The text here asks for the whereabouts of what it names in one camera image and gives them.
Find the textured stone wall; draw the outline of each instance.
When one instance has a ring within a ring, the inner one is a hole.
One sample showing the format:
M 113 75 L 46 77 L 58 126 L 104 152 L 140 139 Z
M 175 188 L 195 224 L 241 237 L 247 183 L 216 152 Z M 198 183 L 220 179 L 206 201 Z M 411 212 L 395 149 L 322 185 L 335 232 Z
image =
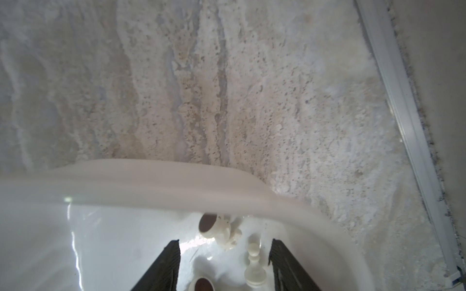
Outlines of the textured stone wall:
M 445 263 L 349 0 L 0 2 L 3 173 L 97 158 L 250 172 L 319 208 L 380 290 Z

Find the chess pawn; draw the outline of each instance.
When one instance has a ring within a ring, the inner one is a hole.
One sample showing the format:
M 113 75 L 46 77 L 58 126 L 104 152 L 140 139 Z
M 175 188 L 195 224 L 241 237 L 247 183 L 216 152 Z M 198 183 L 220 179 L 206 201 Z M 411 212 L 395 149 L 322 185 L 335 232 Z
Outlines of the chess pawn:
M 260 247 L 258 244 L 249 244 L 247 247 L 249 253 L 249 266 L 244 271 L 246 284 L 251 288 L 258 288 L 265 284 L 267 275 L 264 268 L 259 264 Z

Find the white chess piece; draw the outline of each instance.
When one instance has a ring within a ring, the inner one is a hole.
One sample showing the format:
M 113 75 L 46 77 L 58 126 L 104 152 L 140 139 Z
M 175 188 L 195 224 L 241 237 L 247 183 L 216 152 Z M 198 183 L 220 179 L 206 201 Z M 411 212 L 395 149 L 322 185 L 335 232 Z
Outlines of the white chess piece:
M 202 216 L 199 232 L 205 238 L 215 238 L 215 242 L 225 250 L 234 248 L 242 236 L 240 230 L 232 231 L 230 222 L 223 215 L 214 214 Z
M 267 274 L 264 268 L 259 264 L 260 247 L 258 244 L 249 244 L 247 247 L 249 253 L 249 266 L 244 271 L 246 284 L 251 288 L 258 288 L 265 284 Z

